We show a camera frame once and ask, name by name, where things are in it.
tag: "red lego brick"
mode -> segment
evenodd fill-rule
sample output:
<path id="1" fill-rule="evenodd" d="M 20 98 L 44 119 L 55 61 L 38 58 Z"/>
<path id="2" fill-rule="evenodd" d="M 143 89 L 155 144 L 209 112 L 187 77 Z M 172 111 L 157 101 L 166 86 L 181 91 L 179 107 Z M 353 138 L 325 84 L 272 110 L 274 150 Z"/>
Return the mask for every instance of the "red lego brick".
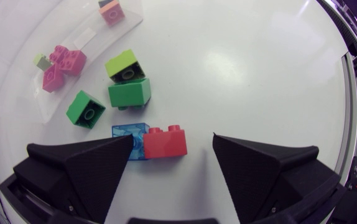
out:
<path id="1" fill-rule="evenodd" d="M 51 93 L 64 85 L 64 77 L 58 64 L 48 68 L 43 75 L 43 89 Z"/>
<path id="2" fill-rule="evenodd" d="M 61 60 L 64 58 L 65 52 L 67 52 L 68 49 L 64 46 L 57 45 L 54 47 L 54 52 L 50 54 L 49 58 L 50 61 L 54 63 L 60 63 Z"/>
<path id="3" fill-rule="evenodd" d="M 65 52 L 64 59 L 60 62 L 60 69 L 67 75 L 77 76 L 85 66 L 86 55 L 80 50 Z"/>
<path id="4" fill-rule="evenodd" d="M 116 24 L 124 18 L 121 5 L 118 1 L 111 1 L 99 9 L 99 12 L 109 26 Z"/>
<path id="5" fill-rule="evenodd" d="M 185 133 L 179 125 L 169 126 L 166 132 L 160 128 L 150 128 L 143 138 L 146 159 L 187 155 Z"/>

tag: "lime green lego brick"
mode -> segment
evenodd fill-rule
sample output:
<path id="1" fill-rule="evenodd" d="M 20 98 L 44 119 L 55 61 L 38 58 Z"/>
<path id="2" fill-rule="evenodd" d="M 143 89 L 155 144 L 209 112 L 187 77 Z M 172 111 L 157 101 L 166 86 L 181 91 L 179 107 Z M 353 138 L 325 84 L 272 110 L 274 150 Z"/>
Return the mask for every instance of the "lime green lego brick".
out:
<path id="1" fill-rule="evenodd" d="M 50 66 L 52 66 L 51 61 L 42 53 L 35 56 L 34 64 L 42 71 L 46 71 Z"/>
<path id="2" fill-rule="evenodd" d="M 108 88 L 112 107 L 122 110 L 127 106 L 142 106 L 151 97 L 151 85 L 148 78 L 117 83 Z"/>
<path id="3" fill-rule="evenodd" d="M 69 106 L 67 116 L 74 125 L 91 129 L 104 110 L 105 107 L 96 98 L 81 90 Z"/>
<path id="4" fill-rule="evenodd" d="M 105 69 L 112 81 L 118 83 L 145 77 L 132 50 L 126 50 L 105 63 Z"/>

